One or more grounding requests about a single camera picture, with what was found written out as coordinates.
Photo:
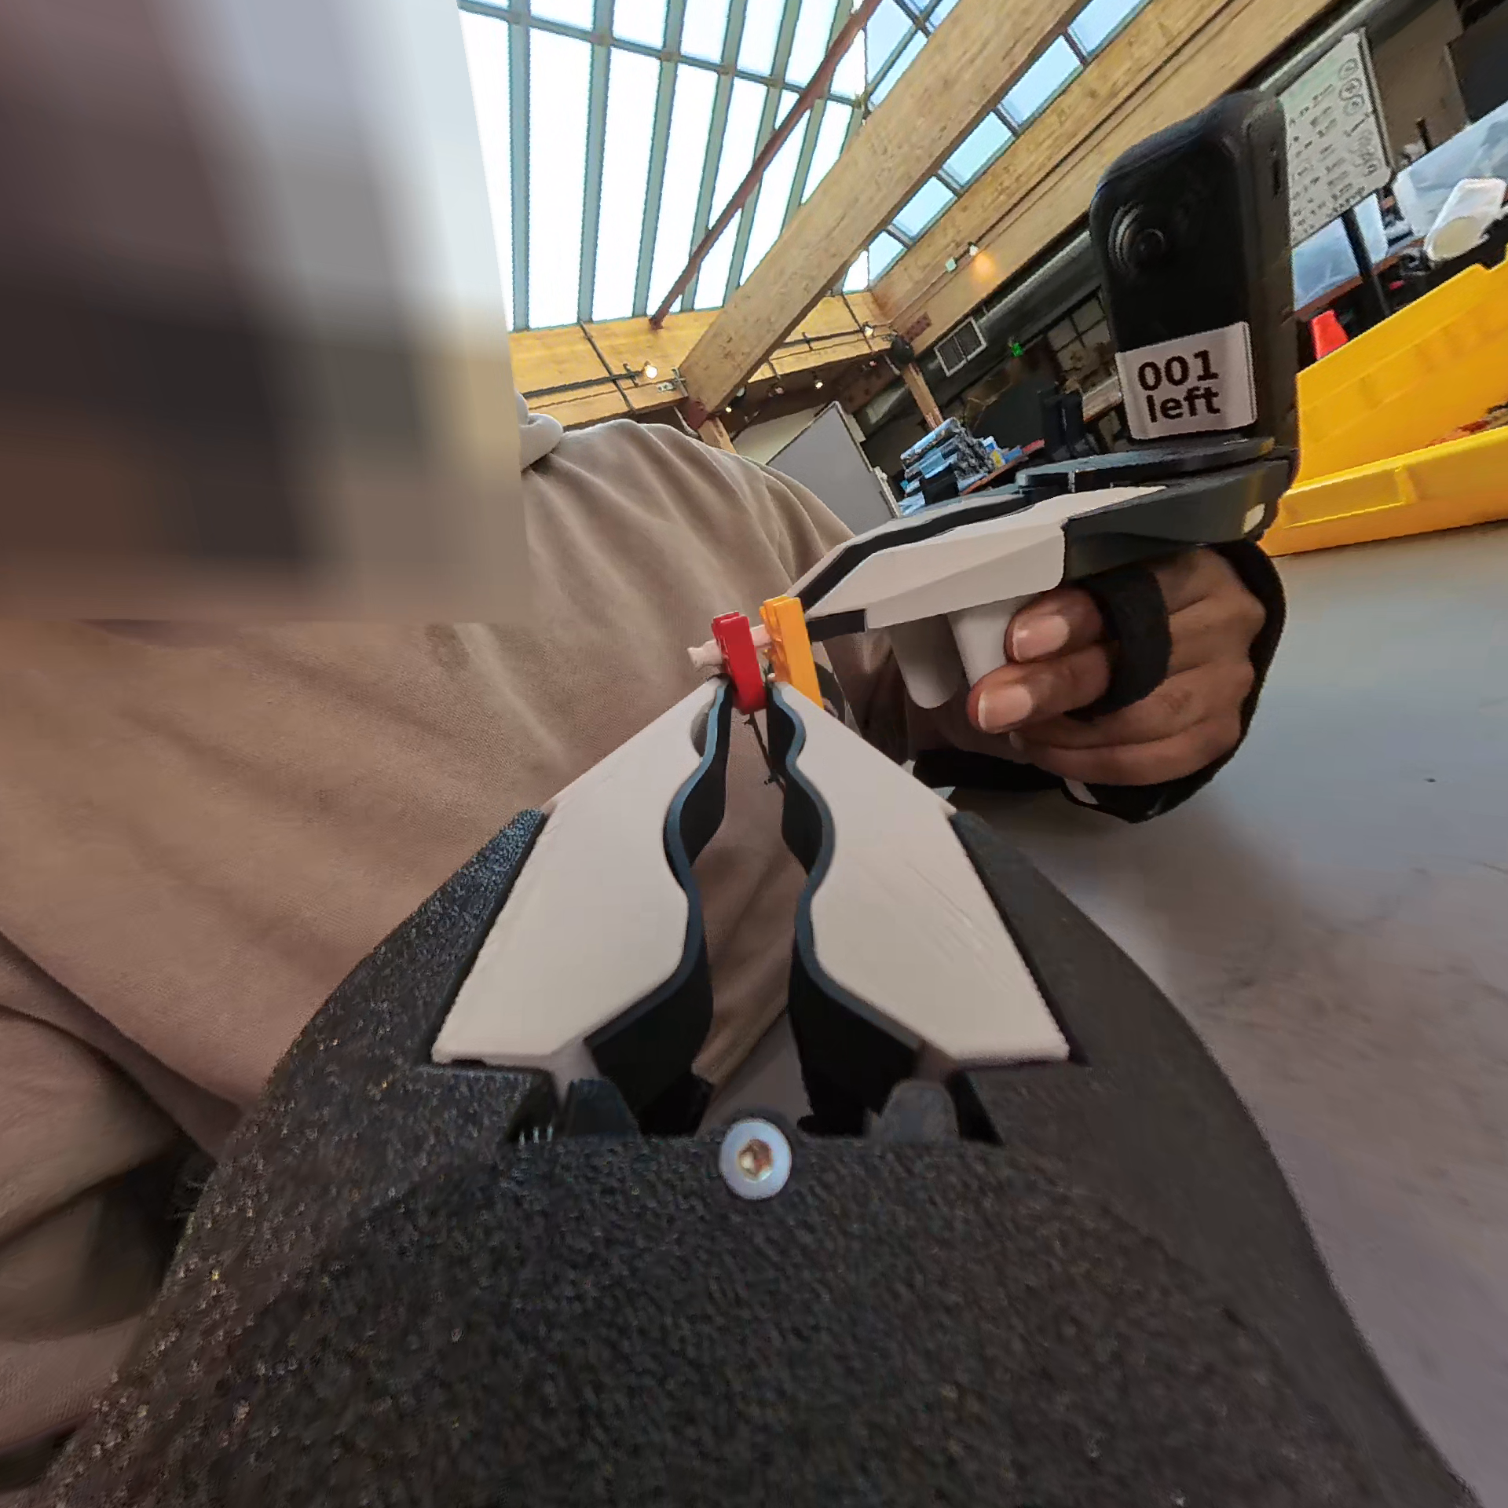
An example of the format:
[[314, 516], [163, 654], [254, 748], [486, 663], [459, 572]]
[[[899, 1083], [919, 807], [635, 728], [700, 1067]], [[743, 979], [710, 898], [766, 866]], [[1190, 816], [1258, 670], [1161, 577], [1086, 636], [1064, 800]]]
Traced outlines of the large whiteboard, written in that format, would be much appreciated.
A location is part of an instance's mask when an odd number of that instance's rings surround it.
[[899, 518], [886, 480], [867, 460], [856, 426], [838, 403], [823, 406], [766, 467], [802, 485], [852, 536], [865, 536]]

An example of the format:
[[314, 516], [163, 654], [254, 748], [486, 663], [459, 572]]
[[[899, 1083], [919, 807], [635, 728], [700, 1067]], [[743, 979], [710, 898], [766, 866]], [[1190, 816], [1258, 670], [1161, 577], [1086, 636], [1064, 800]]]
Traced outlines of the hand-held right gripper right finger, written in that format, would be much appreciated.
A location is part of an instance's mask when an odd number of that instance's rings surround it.
[[904, 1081], [1066, 1063], [953, 807], [782, 685], [766, 744], [804, 873], [786, 1017], [816, 1132], [859, 1135]]

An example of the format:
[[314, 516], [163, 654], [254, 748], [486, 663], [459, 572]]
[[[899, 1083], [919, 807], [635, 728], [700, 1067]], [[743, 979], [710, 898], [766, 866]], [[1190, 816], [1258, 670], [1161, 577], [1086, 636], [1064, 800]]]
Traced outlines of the person's beige sweatshirt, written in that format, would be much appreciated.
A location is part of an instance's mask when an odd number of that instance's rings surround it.
[[850, 536], [671, 428], [538, 426], [515, 624], [3, 622], [3, 1498], [131, 1351], [184, 1159], [332, 990]]

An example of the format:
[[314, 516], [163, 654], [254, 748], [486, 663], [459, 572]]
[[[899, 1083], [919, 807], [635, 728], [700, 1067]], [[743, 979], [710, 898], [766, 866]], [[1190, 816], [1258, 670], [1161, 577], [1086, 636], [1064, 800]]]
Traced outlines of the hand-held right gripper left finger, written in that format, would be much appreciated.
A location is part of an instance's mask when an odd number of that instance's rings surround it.
[[725, 812], [725, 681], [669, 708], [545, 807], [430, 1058], [608, 1081], [644, 1134], [689, 1135], [710, 1085], [703, 906], [692, 864]]

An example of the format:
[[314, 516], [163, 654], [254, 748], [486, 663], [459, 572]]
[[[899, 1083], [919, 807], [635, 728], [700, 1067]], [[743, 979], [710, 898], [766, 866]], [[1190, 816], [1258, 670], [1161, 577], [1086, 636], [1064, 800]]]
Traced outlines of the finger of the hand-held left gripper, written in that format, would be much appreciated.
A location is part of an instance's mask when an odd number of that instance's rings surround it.
[[1100, 572], [1098, 564], [1071, 557], [1069, 527], [1138, 511], [1161, 491], [1129, 485], [1055, 496], [1017, 516], [967, 525], [867, 559], [825, 600], [800, 606], [806, 631], [820, 643], [1035, 599]]
[[1025, 496], [965, 496], [951, 503], [924, 507], [836, 545], [788, 590], [788, 595], [802, 606], [816, 606], [872, 557], [895, 552], [904, 545], [931, 541], [967, 525], [1017, 516], [1032, 507], [1034, 503]]

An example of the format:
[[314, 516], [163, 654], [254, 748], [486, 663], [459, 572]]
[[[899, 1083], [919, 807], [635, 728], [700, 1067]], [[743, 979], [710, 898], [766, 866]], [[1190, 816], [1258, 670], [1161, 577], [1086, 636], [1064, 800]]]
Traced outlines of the red and yellow connector stack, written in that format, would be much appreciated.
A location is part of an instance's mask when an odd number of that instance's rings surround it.
[[[748, 624], [768, 631], [766, 661], [750, 652]], [[800, 694], [814, 706], [823, 704], [816, 660], [804, 624], [804, 611], [793, 597], [773, 597], [759, 606], [759, 620], [727, 613], [710, 620], [710, 640], [728, 654], [725, 670], [712, 670], [728, 683], [730, 701], [739, 715], [762, 712], [768, 685]]]

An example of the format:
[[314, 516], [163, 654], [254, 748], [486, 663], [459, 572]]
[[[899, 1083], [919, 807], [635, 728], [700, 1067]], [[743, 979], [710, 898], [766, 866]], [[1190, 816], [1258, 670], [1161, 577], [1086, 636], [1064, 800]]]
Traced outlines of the large yellow plastic bin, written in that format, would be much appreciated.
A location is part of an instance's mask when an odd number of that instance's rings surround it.
[[1506, 266], [1472, 266], [1297, 376], [1270, 557], [1506, 518]]

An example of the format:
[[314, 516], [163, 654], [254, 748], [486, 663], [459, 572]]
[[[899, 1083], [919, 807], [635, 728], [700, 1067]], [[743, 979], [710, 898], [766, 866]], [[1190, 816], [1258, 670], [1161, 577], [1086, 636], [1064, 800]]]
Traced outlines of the sign board on stand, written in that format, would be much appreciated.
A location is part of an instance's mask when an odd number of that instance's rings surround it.
[[1387, 254], [1378, 193], [1393, 168], [1375, 92], [1366, 35], [1348, 31], [1279, 98], [1296, 311], [1360, 274], [1346, 216], [1371, 266]]

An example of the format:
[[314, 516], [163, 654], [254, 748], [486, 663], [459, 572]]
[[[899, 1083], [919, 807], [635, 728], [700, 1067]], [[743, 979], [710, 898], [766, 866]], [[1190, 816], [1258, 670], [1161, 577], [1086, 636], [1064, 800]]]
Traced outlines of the pile of blue folded cloth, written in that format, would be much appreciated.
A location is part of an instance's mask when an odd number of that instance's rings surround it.
[[1003, 462], [1005, 453], [992, 441], [980, 441], [960, 421], [947, 419], [901, 453], [897, 512], [908, 516], [960, 498]]

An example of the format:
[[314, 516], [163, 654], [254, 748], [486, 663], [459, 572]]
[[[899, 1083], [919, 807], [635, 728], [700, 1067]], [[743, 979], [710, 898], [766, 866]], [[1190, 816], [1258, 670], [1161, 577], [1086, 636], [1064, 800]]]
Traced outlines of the person's left hand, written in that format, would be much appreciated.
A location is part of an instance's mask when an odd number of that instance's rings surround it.
[[1048, 591], [1005, 631], [1005, 667], [974, 685], [953, 742], [1046, 780], [1156, 798], [1206, 785], [1245, 740], [1287, 618], [1276, 568], [1235, 543], [1148, 566], [1168, 660], [1141, 701], [1087, 717], [1107, 697], [1120, 647], [1086, 586]]

